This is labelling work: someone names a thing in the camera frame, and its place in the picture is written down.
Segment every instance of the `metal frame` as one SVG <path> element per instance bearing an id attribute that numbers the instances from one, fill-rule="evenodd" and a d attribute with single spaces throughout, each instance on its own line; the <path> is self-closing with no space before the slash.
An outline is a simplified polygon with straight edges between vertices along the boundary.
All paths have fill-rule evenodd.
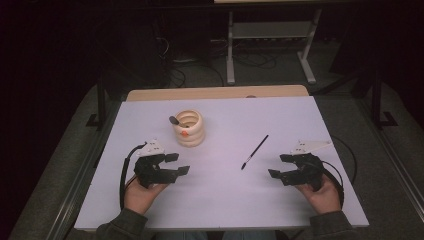
<path id="1" fill-rule="evenodd" d="M 228 53 L 227 53 L 227 84 L 235 84 L 233 62 L 233 39 L 249 38 L 306 38 L 306 45 L 297 53 L 303 72 L 309 84 L 315 84 L 316 79 L 308 63 L 315 31 L 318 26 L 322 9 L 316 9 L 312 21 L 303 22 L 264 22 L 264 23 L 234 23 L 233 12 L 229 12 L 228 20 Z"/>
<path id="2" fill-rule="evenodd" d="M 79 168 L 77 175 L 74 178 L 71 188 L 68 191 L 65 199 L 60 206 L 59 213 L 52 224 L 46 239 L 63 239 L 68 231 L 67 226 L 72 221 L 71 217 L 77 211 L 79 206 L 77 202 L 85 197 L 85 192 L 81 192 L 84 182 L 94 175 L 94 168 L 97 161 L 103 154 L 104 146 L 106 145 L 110 131 L 112 130 L 113 122 L 118 114 L 121 102 L 112 102 L 108 108 L 109 114 L 103 121 L 102 129 L 97 131 L 96 136 L 90 146 L 90 151 L 84 158 L 83 165 Z"/>
<path id="3" fill-rule="evenodd" d="M 364 100 L 358 100 L 357 104 L 361 112 L 368 116 L 368 112 L 370 111 Z M 364 118 L 367 121 L 370 129 L 373 131 L 374 135 L 384 148 L 387 156 L 393 164 L 394 171 L 396 172 L 396 176 L 398 177 L 399 183 L 414 206 L 418 216 L 421 221 L 424 222 L 424 196 L 423 193 L 418 189 L 411 175 L 409 175 L 407 169 L 402 163 L 402 160 L 397 155 L 396 151 L 393 149 L 390 144 L 386 134 L 381 130 L 380 126 L 376 126 L 374 119 L 369 117 Z"/>

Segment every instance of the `wire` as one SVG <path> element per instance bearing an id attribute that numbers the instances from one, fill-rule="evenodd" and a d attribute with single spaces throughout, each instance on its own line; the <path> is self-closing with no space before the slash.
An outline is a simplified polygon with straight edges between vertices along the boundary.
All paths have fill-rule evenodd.
<path id="1" fill-rule="evenodd" d="M 228 41 L 226 39 L 217 39 L 217 40 L 211 40 L 211 44 L 216 44 L 216 43 L 224 43 L 224 45 L 222 47 L 219 47 L 218 49 L 213 49 L 213 47 L 211 48 L 211 57 L 217 57 L 217 56 L 222 56 L 225 54 L 225 50 L 227 50 L 228 48 Z"/>
<path id="2" fill-rule="evenodd" d="M 313 164 L 313 163 L 310 163 L 310 162 L 302 162 L 302 164 L 303 164 L 303 165 L 308 165 L 308 166 L 313 167 L 313 168 L 315 168 L 316 170 L 318 170 L 318 171 L 322 172 L 322 168 L 320 168 L 320 167 L 316 166 L 316 165 L 315 165 L 315 164 Z"/>
<path id="3" fill-rule="evenodd" d="M 326 162 L 326 161 L 321 161 L 321 162 L 323 162 L 323 163 L 325 163 L 325 164 L 327 164 L 327 165 L 331 166 L 334 170 L 336 170 L 336 172 L 337 172 L 337 174 L 339 175 L 339 178 L 340 178 L 340 185 L 343 187 L 343 178 L 342 178 L 342 175 L 340 175 L 339 170 L 337 170 L 337 168 L 336 168 L 336 167 L 334 167 L 334 166 L 333 166 L 331 163 L 329 163 L 329 162 Z"/>
<path id="4" fill-rule="evenodd" d="M 128 165 L 130 163 L 131 156 L 134 154 L 135 151 L 138 149 L 142 149 L 144 146 L 146 146 L 147 143 L 144 145 L 138 145 L 135 147 L 131 152 L 128 154 L 128 157 L 124 160 L 124 165 L 122 166 L 122 173 L 121 173 L 121 181 L 119 184 L 119 204 L 121 206 L 121 210 L 124 209 L 124 197 L 125 197 L 125 179 L 127 177 L 127 170 Z"/>
<path id="5" fill-rule="evenodd" d="M 160 40 L 161 42 L 165 42 L 165 44 L 166 44 L 166 47 L 165 47 L 165 50 L 163 51 L 163 53 L 159 54 L 160 58 L 165 59 L 165 55 L 169 50 L 169 42 L 168 42 L 168 40 L 166 40 L 166 38 L 162 38 L 162 37 L 157 37 L 156 39 Z"/>
<path id="6" fill-rule="evenodd" d="M 241 60 L 240 58 L 243 58 L 240 55 L 234 55 L 233 58 L 237 60 L 238 63 L 246 65 L 246 66 L 250 66 L 250 67 L 257 67 L 257 68 L 261 68 L 261 69 L 272 69 L 275 68 L 277 66 L 277 59 L 285 52 L 287 51 L 294 43 L 298 42 L 298 39 L 292 40 L 285 48 L 283 48 L 281 51 L 279 51 L 279 53 L 277 53 L 276 56 L 272 56 L 271 54 L 269 55 L 265 55 L 265 54 L 258 54 L 258 56 L 263 57 L 265 60 L 261 63 L 256 63 L 254 61 L 252 61 L 251 59 L 249 59 L 248 57 L 245 57 L 244 60 Z M 254 44 L 256 47 L 258 47 L 259 50 L 264 50 L 265 48 L 260 47 L 259 44 L 257 42 L 255 42 Z M 272 62 L 273 64 L 271 66 L 265 67 L 264 65 L 268 64 Z"/>
<path id="7" fill-rule="evenodd" d="M 355 180 L 356 180 L 357 173 L 358 173 L 358 160 L 356 159 L 356 156 L 353 153 L 352 148 L 349 147 L 349 145 L 347 145 L 343 140 L 341 140 L 340 138 L 338 138 L 338 137 L 336 137 L 334 135 L 331 135 L 330 134 L 330 136 L 332 138 L 336 139 L 337 141 L 339 141 L 340 143 L 342 143 L 348 149 L 348 151 L 350 152 L 350 154 L 352 155 L 353 165 L 354 166 L 353 166 L 353 176 L 352 176 L 352 179 L 350 180 L 350 183 L 351 184 L 354 184 L 355 183 Z"/>
<path id="8" fill-rule="evenodd" d="M 179 78 L 179 77 L 175 76 L 175 74 L 173 73 L 173 71 L 176 71 L 176 72 L 180 73 L 182 75 L 182 78 Z M 181 71 L 179 69 L 176 69 L 176 68 L 172 68 L 168 72 L 171 75 L 170 76 L 171 77 L 171 82 L 174 83 L 177 88 L 181 88 L 181 87 L 185 86 L 185 81 L 186 81 L 186 78 L 187 77 L 186 77 L 186 75 L 184 74 L 183 71 Z M 174 79 L 181 81 L 181 83 L 180 84 L 177 84 L 176 82 L 174 82 Z"/>
<path id="9" fill-rule="evenodd" d="M 211 66 L 207 66 L 207 65 L 201 65 L 201 64 L 193 64 L 193 65 L 185 65 L 185 66 L 175 66 L 175 68 L 188 68 L 188 67 L 204 67 L 204 68 L 208 68 L 210 70 L 213 70 L 214 72 L 216 72 L 216 74 L 218 75 L 219 79 L 221 80 L 221 86 L 224 87 L 225 83 L 224 83 L 224 78 L 222 78 L 221 73 L 216 70 L 215 68 L 211 67 Z"/>
<path id="10" fill-rule="evenodd" d="M 110 18 L 112 18 L 112 16 L 109 16 L 109 17 L 107 17 L 105 20 L 103 20 L 103 21 L 101 21 L 99 24 L 97 24 L 96 26 L 94 26 L 93 27 L 93 30 L 92 30 L 92 36 L 93 36 L 93 38 L 94 38 L 94 42 L 95 42 L 95 44 L 97 45 L 97 46 L 99 46 L 102 50 L 103 50 L 103 52 L 104 53 L 106 53 L 108 56 L 109 56 L 109 58 L 113 61 L 113 62 L 115 62 L 118 66 L 120 66 L 124 71 L 126 71 L 128 74 L 130 74 L 132 77 L 134 77 L 137 81 L 139 81 L 139 82 L 142 82 L 142 83 L 144 83 L 144 84 L 151 84 L 150 82 L 149 82 L 149 80 L 146 80 L 146 79 L 143 79 L 143 78 L 141 78 L 140 76 L 138 76 L 133 70 L 131 70 L 129 67 L 127 67 L 127 66 L 125 66 L 113 53 L 111 53 L 104 45 L 103 45 L 103 43 L 102 42 L 100 42 L 99 41 L 99 39 L 97 38 L 97 32 L 99 31 L 99 29 L 100 29 L 100 27 L 103 25 L 103 24 L 105 24 Z M 165 49 L 165 51 L 164 51 L 164 53 L 161 55 L 161 54 L 159 54 L 159 57 L 162 59 L 162 60 L 164 60 L 165 59 L 165 54 L 166 54 L 166 52 L 168 51 L 168 49 L 169 49 L 169 42 L 165 39 L 165 38 L 156 38 L 156 39 L 159 39 L 159 40 L 163 40 L 163 41 L 165 41 L 166 42 L 166 44 L 167 44 L 167 47 L 166 47 L 166 49 Z M 164 85 L 165 83 L 164 82 L 160 82 L 160 83 L 158 83 L 159 84 L 159 86 L 160 85 Z"/>

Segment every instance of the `metal stand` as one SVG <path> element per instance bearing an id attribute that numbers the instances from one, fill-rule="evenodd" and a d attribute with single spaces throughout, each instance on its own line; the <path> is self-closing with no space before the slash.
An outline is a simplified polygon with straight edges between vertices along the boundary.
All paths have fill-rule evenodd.
<path id="1" fill-rule="evenodd" d="M 312 92 L 311 96 L 324 95 L 332 90 L 342 86 L 343 84 L 359 78 L 352 95 L 356 97 L 363 97 L 366 92 L 372 87 L 372 100 L 371 100 L 371 119 L 378 129 L 382 129 L 384 126 L 398 126 L 397 122 L 389 112 L 383 112 L 386 117 L 386 121 L 382 121 L 380 117 L 381 113 L 381 77 L 375 60 L 370 60 L 364 66 L 358 68 L 352 73 L 344 76 L 336 82 L 328 85 L 327 87 L 320 89 L 316 92 Z"/>
<path id="2" fill-rule="evenodd" d="M 306 38 L 305 48 L 303 51 L 298 52 L 297 55 L 308 83 L 315 84 L 316 80 L 309 66 L 307 57 L 315 36 L 321 12 L 321 9 L 317 9 L 312 21 L 259 23 L 234 23 L 233 12 L 230 12 L 228 21 L 227 83 L 229 85 L 235 84 L 233 39 Z"/>
<path id="3" fill-rule="evenodd" d="M 102 77 L 97 80 L 97 113 L 91 114 L 85 126 L 97 127 L 97 131 L 100 131 L 106 121 L 106 98 Z"/>

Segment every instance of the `metal leg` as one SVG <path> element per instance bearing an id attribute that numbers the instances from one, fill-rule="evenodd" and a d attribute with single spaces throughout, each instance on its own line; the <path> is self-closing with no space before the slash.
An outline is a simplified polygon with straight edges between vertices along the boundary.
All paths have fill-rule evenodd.
<path id="1" fill-rule="evenodd" d="M 384 126 L 398 126 L 396 120 L 389 112 L 383 112 L 386 121 L 380 118 L 381 113 L 381 76 L 379 70 L 375 71 L 374 85 L 372 88 L 371 115 L 374 124 L 378 129 L 382 130 Z"/>
<path id="2" fill-rule="evenodd" d="M 106 120 L 106 99 L 102 77 L 99 77 L 97 81 L 97 111 L 98 114 L 91 114 L 86 126 L 97 127 L 97 131 L 100 131 Z"/>
<path id="3" fill-rule="evenodd" d="M 230 12 L 228 21 L 227 83 L 229 85 L 236 83 L 233 64 L 233 12 Z"/>
<path id="4" fill-rule="evenodd" d="M 308 58 L 309 49 L 311 48 L 311 45 L 312 45 L 312 41 L 314 40 L 315 31 L 318 26 L 318 21 L 321 16 L 321 12 L 322 12 L 322 9 L 317 9 L 315 11 L 314 19 L 312 20 L 311 26 L 308 31 L 306 46 L 303 49 L 303 51 L 300 51 L 297 53 L 300 64 L 302 65 L 303 71 L 305 72 L 305 75 L 309 84 L 316 83 L 314 74 L 312 73 L 312 70 L 311 70 L 311 67 L 309 66 L 307 58 Z"/>

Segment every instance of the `forearm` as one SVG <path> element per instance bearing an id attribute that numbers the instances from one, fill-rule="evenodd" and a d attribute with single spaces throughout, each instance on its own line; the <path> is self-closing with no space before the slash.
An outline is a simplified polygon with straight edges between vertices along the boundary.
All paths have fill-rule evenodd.
<path id="1" fill-rule="evenodd" d="M 330 212 L 310 219 L 314 240 L 361 239 L 342 211 Z"/>
<path id="2" fill-rule="evenodd" d="M 113 219 L 110 223 L 106 223 L 97 228 L 95 234 L 88 233 L 85 231 L 79 231 L 72 229 L 69 233 L 67 240 L 81 239 L 81 240 L 91 240 L 91 239 L 139 239 L 144 225 L 147 222 L 147 218 L 133 212 L 128 209 L 124 209 L 121 213 Z"/>

